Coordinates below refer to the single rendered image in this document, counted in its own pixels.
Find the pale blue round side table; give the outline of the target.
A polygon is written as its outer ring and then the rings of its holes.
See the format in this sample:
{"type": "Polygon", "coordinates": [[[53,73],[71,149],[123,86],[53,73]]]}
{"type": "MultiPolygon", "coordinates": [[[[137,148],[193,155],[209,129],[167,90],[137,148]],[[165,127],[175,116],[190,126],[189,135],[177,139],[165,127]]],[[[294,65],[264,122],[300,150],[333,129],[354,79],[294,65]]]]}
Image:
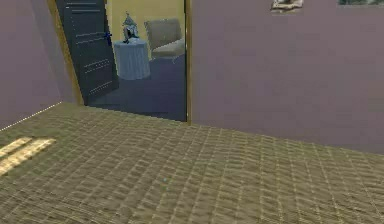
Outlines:
{"type": "Polygon", "coordinates": [[[113,43],[118,76],[124,80],[141,80],[151,75],[147,42],[138,38],[128,43],[113,43]]]}

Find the grey blue table lamp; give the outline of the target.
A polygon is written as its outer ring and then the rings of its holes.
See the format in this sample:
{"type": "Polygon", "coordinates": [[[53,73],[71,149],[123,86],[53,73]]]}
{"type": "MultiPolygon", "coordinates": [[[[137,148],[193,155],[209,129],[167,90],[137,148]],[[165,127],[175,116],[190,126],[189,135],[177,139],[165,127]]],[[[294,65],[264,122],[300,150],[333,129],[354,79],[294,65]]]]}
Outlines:
{"type": "Polygon", "coordinates": [[[126,13],[126,18],[122,24],[124,43],[128,43],[132,38],[138,38],[137,23],[130,17],[129,13],[126,13]]]}

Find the dark blue room door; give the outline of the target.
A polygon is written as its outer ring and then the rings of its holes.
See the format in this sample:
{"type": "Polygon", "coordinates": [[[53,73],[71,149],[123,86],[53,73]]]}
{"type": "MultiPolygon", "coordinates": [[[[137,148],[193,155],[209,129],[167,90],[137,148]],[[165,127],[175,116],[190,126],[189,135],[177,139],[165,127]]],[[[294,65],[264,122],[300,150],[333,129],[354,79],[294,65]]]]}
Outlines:
{"type": "Polygon", "coordinates": [[[104,0],[56,0],[83,102],[119,87],[104,0]]]}

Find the pale framed wall picture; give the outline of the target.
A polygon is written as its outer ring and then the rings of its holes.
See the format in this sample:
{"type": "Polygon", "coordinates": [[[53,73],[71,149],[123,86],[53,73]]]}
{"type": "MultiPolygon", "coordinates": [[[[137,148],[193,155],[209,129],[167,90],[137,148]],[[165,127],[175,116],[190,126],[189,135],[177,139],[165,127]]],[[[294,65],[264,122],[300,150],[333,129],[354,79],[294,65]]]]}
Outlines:
{"type": "Polygon", "coordinates": [[[273,0],[271,11],[279,13],[295,12],[301,9],[303,5],[304,0],[273,0]]]}

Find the dark green framed wall picture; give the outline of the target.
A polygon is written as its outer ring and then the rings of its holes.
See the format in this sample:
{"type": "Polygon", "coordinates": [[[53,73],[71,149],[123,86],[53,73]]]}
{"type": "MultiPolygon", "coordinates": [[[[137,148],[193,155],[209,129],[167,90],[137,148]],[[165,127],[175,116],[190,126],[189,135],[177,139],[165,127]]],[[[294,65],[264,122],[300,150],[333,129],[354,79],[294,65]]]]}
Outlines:
{"type": "Polygon", "coordinates": [[[370,6],[384,5],[384,0],[338,0],[339,5],[370,6]]]}

